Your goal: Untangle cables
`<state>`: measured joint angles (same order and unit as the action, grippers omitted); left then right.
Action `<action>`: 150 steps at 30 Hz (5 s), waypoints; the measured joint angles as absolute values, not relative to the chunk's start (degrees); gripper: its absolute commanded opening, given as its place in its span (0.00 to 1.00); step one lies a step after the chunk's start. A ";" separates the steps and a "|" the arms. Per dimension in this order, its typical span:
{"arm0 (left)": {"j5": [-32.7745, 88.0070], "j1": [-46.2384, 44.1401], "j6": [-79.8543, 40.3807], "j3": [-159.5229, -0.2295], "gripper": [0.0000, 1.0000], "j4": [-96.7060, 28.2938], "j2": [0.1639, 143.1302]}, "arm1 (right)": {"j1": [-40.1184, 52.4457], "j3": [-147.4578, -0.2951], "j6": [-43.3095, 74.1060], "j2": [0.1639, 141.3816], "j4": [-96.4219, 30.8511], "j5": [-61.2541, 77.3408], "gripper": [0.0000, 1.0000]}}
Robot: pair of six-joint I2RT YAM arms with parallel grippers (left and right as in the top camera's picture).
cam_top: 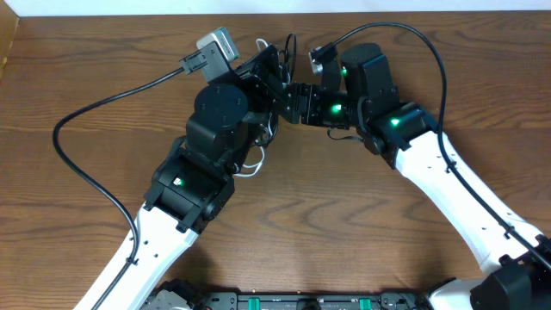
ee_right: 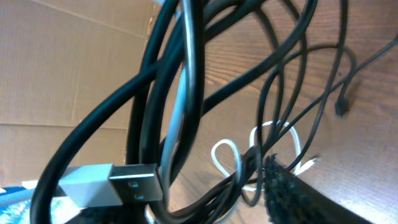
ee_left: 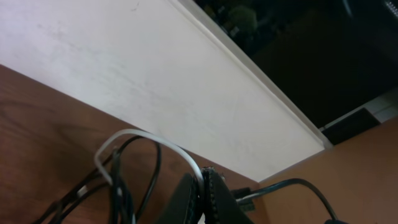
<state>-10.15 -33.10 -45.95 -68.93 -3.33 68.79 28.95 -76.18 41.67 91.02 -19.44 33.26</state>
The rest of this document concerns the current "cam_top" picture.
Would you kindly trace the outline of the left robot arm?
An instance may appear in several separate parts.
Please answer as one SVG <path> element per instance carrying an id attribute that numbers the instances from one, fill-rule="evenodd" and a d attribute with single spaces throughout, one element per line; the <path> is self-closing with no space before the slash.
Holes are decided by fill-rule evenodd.
<path id="1" fill-rule="evenodd" d="M 127 238 L 77 308 L 141 308 L 229 201 L 249 150 L 267 145 L 270 125 L 289 110 L 277 48 L 268 45 L 237 68 L 231 50 L 212 41 L 181 60 L 176 72 L 200 71 L 207 86 L 195 98 L 186 133 L 154 172 Z"/>

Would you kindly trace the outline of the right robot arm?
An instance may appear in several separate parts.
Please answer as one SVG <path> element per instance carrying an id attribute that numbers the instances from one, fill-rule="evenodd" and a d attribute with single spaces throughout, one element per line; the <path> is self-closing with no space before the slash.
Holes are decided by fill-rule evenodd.
<path id="1" fill-rule="evenodd" d="M 467 243 L 485 278 L 447 280 L 418 300 L 420 309 L 548 309 L 550 269 L 514 239 L 550 258 L 550 240 L 508 208 L 466 165 L 415 102 L 399 99 L 387 57 L 374 43 L 353 46 L 323 66 L 322 85 L 284 90 L 292 123 L 354 127 L 374 155 L 419 187 Z"/>

